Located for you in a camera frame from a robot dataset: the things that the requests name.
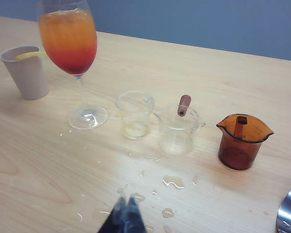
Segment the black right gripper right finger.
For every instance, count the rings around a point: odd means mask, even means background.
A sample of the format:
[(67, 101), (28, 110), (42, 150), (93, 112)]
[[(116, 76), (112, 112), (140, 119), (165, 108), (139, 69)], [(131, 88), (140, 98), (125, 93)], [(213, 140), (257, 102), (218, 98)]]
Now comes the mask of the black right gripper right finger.
[(139, 204), (134, 196), (130, 196), (126, 205), (126, 232), (146, 233), (146, 228), (139, 209)]

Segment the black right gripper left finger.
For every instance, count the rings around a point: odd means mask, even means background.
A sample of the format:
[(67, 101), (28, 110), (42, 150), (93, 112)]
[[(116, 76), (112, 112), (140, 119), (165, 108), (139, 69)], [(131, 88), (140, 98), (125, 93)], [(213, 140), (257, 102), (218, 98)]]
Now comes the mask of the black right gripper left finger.
[(123, 233), (126, 198), (120, 196), (98, 233)]

